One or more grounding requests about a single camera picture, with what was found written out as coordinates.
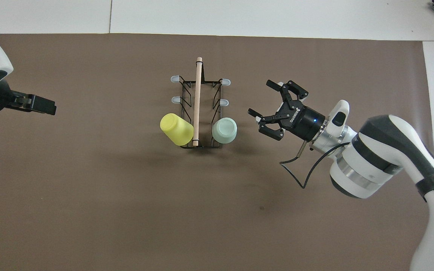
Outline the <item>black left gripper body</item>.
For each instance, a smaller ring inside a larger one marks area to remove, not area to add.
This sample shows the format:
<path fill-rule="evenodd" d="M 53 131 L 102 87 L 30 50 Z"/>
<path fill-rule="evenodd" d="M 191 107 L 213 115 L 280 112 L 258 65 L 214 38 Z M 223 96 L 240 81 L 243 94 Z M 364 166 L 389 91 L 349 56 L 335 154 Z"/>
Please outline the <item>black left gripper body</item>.
<path fill-rule="evenodd" d="M 0 111 L 4 108 L 21 110 L 28 99 L 28 94 L 12 91 L 7 81 L 0 81 Z"/>

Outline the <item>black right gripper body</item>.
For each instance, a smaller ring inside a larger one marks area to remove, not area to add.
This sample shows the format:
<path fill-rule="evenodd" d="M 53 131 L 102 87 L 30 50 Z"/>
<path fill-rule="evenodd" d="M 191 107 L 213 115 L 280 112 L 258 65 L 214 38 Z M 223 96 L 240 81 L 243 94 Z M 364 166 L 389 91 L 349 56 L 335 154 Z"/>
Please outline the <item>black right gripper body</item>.
<path fill-rule="evenodd" d="M 281 131 L 276 132 L 276 140 L 281 140 L 284 137 L 283 130 L 286 130 L 304 141 L 311 141 L 318 134 L 325 120 L 324 115 L 306 106 L 289 109 L 282 104 L 276 114 L 284 117 L 278 120 Z"/>

